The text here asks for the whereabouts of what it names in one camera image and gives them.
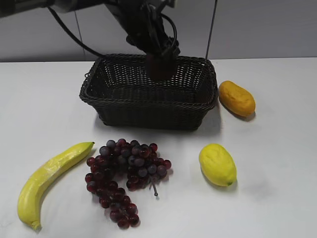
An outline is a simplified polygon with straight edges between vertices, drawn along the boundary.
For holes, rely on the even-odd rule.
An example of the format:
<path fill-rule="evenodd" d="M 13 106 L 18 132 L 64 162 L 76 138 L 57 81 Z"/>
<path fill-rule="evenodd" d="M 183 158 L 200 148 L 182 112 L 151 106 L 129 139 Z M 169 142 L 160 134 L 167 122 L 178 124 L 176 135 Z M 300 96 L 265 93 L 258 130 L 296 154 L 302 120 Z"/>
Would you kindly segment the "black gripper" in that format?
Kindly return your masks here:
<path fill-rule="evenodd" d="M 180 54 L 177 40 L 177 29 L 173 22 L 170 23 L 173 36 L 166 34 L 163 23 L 154 22 L 141 33 L 128 35 L 127 43 L 137 47 L 147 55 L 153 55 L 161 59 L 174 59 Z"/>

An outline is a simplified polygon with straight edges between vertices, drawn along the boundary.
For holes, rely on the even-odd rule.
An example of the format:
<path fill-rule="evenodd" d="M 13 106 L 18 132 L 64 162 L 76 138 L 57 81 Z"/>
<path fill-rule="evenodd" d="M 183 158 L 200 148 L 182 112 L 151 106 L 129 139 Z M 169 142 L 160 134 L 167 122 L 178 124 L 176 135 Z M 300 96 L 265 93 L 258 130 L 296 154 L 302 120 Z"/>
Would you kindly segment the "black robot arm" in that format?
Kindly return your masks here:
<path fill-rule="evenodd" d="M 101 57 L 102 54 L 82 43 L 63 23 L 58 12 L 73 12 L 97 5 L 105 5 L 127 33 L 126 41 L 148 55 L 170 61 L 180 54 L 174 22 L 162 13 L 165 7 L 174 8 L 174 0 L 2 0 L 2 18 L 21 12 L 47 8 L 61 28 L 78 45 Z"/>

